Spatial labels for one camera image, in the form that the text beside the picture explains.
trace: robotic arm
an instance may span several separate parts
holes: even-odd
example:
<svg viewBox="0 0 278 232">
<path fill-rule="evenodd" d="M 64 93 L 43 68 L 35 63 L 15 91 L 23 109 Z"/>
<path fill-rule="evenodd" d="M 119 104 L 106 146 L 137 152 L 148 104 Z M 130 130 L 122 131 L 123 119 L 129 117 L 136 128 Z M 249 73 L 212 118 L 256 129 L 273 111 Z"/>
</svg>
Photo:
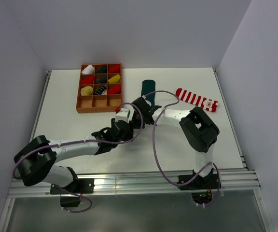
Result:
<svg viewBox="0 0 278 232">
<path fill-rule="evenodd" d="M 143 127 L 145 124 L 153 125 L 163 110 L 161 106 L 150 107 L 143 97 L 137 98 L 132 103 L 142 113 Z M 34 138 L 14 157 L 24 185 L 33 186 L 43 181 L 70 192 L 82 188 L 80 186 L 82 183 L 72 168 L 57 166 L 54 163 L 77 156 L 110 152 L 119 142 L 132 140 L 134 129 L 141 127 L 141 118 L 136 110 L 131 120 L 129 115 L 129 109 L 119 109 L 115 118 L 111 119 L 111 127 L 91 133 L 79 141 L 48 140 L 44 135 Z M 213 145 L 217 140 L 219 129 L 201 108 L 182 111 L 166 109 L 157 124 L 182 128 L 186 139 L 195 150 L 195 173 L 212 161 Z M 34 154 L 23 158 L 33 151 Z M 212 172 L 212 166 L 209 165 L 199 174 L 200 178 L 206 178 Z"/>
</svg>

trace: striped sock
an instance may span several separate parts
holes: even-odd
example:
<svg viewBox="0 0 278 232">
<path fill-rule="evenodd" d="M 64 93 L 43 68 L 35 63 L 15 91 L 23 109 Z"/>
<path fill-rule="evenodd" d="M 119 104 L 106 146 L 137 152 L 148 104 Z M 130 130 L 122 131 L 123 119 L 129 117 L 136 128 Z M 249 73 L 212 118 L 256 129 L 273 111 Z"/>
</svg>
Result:
<svg viewBox="0 0 278 232">
<path fill-rule="evenodd" d="M 176 96 L 184 102 L 199 106 L 201 109 L 211 112 L 215 112 L 216 107 L 218 106 L 218 101 L 201 97 L 200 95 L 182 88 L 177 89 Z"/>
<path fill-rule="evenodd" d="M 103 93 L 103 91 L 105 91 L 106 89 L 107 89 L 107 86 L 102 86 L 94 92 L 94 95 L 101 95 Z"/>
</svg>

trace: gray floor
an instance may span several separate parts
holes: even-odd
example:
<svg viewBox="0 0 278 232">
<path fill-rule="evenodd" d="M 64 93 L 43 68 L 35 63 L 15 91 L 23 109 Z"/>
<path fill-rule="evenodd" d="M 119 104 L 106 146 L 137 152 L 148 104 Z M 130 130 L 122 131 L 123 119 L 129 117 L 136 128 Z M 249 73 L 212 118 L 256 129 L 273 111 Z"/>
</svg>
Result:
<svg viewBox="0 0 278 232">
<path fill-rule="evenodd" d="M 265 231 L 253 191 L 225 192 L 206 209 L 196 208 L 189 193 L 98 196 L 93 201 L 88 212 L 71 214 L 61 211 L 59 198 L 16 199 L 7 231 Z"/>
</svg>

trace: wooden organizer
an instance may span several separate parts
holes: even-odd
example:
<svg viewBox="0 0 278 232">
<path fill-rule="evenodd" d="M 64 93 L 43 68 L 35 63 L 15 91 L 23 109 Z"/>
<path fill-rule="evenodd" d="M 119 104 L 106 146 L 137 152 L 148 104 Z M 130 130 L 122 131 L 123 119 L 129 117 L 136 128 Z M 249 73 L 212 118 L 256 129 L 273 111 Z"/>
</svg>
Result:
<svg viewBox="0 0 278 232">
<path fill-rule="evenodd" d="M 99 112 L 114 112 L 115 108 L 122 103 L 122 66 L 120 68 L 120 71 L 117 73 L 108 73 L 109 67 L 113 67 L 116 64 L 93 64 L 95 68 L 95 73 L 94 74 L 82 74 L 82 70 L 85 69 L 89 64 L 83 64 L 81 65 L 81 70 L 80 70 L 80 80 L 79 80 L 79 88 L 78 88 L 78 95 L 77 95 L 77 105 L 76 105 L 76 110 L 78 113 L 99 113 Z M 101 73 L 101 74 L 96 74 L 97 70 L 102 68 L 104 65 L 107 65 L 107 73 Z M 110 84 L 108 83 L 108 80 L 117 75 L 120 74 L 121 79 L 120 83 L 116 84 Z M 86 77 L 93 75 L 94 80 L 93 84 L 91 85 L 81 85 L 81 80 L 85 79 Z M 95 81 L 97 81 L 99 78 L 102 76 L 106 75 L 107 76 L 107 82 L 105 84 L 95 84 Z M 106 85 L 107 90 L 111 89 L 113 86 L 116 85 L 121 85 L 121 93 L 120 94 L 111 94 L 111 95 L 94 95 L 94 92 Z M 89 96 L 81 96 L 80 91 L 83 87 L 85 86 L 91 86 L 93 88 L 93 94 Z"/>
</svg>

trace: white wall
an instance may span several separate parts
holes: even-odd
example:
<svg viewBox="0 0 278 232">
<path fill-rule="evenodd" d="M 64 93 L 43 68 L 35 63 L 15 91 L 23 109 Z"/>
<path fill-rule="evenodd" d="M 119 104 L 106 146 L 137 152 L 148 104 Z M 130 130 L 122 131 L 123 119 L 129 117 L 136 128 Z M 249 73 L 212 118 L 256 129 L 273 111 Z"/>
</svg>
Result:
<svg viewBox="0 0 278 232">
<path fill-rule="evenodd" d="M 28 142 L 45 72 L 0 1 L 0 216 L 14 155 Z"/>
<path fill-rule="evenodd" d="M 47 69 L 218 67 L 250 0 L 5 0 Z"/>
<path fill-rule="evenodd" d="M 219 79 L 278 231 L 278 1 L 251 2 L 220 64 Z"/>
</svg>

